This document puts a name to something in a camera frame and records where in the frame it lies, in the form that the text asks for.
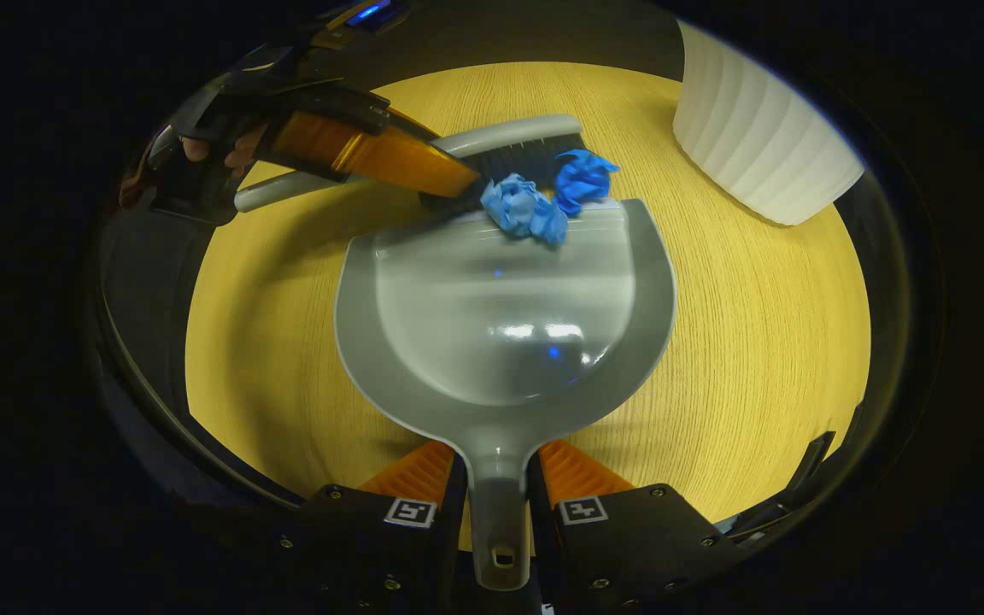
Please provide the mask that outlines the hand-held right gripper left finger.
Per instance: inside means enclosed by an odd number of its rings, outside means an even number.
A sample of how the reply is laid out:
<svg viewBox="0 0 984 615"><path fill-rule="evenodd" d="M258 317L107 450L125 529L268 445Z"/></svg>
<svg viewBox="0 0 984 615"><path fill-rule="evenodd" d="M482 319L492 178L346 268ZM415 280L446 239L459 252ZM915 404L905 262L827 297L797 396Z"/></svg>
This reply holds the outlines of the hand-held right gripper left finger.
<svg viewBox="0 0 984 615"><path fill-rule="evenodd" d="M429 441L356 488L321 487L282 526L276 569L312 614L442 614L465 481L460 456Z"/></svg>

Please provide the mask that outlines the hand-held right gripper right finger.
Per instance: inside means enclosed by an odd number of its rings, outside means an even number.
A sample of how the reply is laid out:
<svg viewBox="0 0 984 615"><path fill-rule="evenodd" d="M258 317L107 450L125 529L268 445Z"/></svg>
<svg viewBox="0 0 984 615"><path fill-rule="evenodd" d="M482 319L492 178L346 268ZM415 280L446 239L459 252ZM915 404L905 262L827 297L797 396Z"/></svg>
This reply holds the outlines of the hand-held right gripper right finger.
<svg viewBox="0 0 984 615"><path fill-rule="evenodd" d="M527 468L536 574L557 614L675 614L745 552L667 485L636 487L566 440Z"/></svg>

